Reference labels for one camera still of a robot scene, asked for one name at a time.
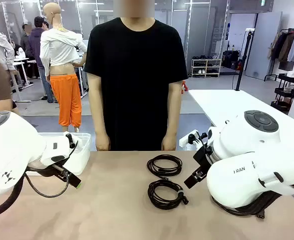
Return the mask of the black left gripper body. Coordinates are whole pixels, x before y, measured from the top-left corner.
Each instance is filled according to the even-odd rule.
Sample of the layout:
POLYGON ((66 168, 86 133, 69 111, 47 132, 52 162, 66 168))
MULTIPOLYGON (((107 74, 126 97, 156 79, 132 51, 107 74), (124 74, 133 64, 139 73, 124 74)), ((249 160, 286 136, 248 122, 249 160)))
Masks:
POLYGON ((65 167, 63 167, 64 163, 66 163, 66 160, 58 161, 53 163, 52 165, 45 167, 44 169, 37 169, 28 166, 26 168, 26 171, 37 172, 40 175, 62 175, 63 173, 70 174, 71 172, 65 167))

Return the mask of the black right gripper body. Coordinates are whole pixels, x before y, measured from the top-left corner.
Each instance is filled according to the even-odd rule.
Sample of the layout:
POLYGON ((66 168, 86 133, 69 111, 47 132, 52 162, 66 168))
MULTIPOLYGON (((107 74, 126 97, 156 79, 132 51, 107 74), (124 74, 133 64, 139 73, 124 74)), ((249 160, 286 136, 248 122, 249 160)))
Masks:
POLYGON ((195 153, 193 158, 199 164, 199 168, 195 171, 197 174, 207 174, 212 165, 212 161, 210 159, 211 154, 212 149, 206 144, 195 153))

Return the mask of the person's left hand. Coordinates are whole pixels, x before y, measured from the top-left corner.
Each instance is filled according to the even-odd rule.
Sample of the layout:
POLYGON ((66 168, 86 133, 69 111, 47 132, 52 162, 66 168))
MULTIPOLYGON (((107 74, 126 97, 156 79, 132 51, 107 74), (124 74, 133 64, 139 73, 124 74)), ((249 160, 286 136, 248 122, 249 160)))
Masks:
POLYGON ((162 151, 175 151, 176 150, 176 135, 166 134, 161 143, 162 151))

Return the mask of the person's right hand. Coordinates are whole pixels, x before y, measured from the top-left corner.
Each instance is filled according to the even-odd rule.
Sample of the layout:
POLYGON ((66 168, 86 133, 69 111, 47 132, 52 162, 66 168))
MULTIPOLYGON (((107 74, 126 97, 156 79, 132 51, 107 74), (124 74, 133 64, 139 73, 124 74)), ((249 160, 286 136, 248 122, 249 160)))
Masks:
POLYGON ((97 151, 109 151, 111 149, 110 138, 106 134, 97 134, 95 143, 97 151))

